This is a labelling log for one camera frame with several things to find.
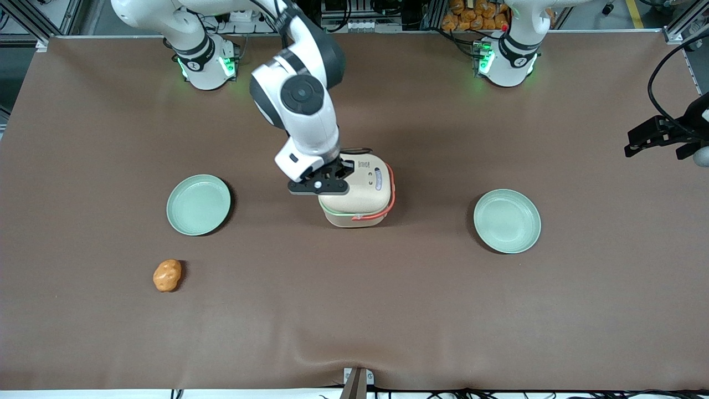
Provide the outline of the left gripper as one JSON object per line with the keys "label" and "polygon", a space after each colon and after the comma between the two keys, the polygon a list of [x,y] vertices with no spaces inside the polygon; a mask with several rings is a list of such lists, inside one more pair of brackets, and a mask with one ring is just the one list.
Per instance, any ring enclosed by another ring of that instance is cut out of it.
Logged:
{"label": "left gripper", "polygon": [[666,117],[654,116],[628,131],[625,157],[633,157],[651,147],[682,143],[684,145],[676,149],[679,161],[692,157],[696,166],[708,168],[708,93],[690,103],[684,116],[688,117],[693,130],[691,143],[688,142],[689,135],[681,126],[676,126]]}

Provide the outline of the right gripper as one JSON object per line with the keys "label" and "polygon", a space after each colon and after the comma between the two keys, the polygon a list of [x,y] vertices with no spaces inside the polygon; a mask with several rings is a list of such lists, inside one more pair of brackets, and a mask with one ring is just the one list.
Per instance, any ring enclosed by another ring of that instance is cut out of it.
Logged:
{"label": "right gripper", "polygon": [[[274,161],[281,171],[291,180],[287,190],[292,195],[346,195],[350,186],[344,180],[355,171],[355,162],[338,159],[340,155],[340,137],[335,136],[324,154],[310,154],[297,149],[296,141],[289,137]],[[323,177],[306,177],[323,168]]]}

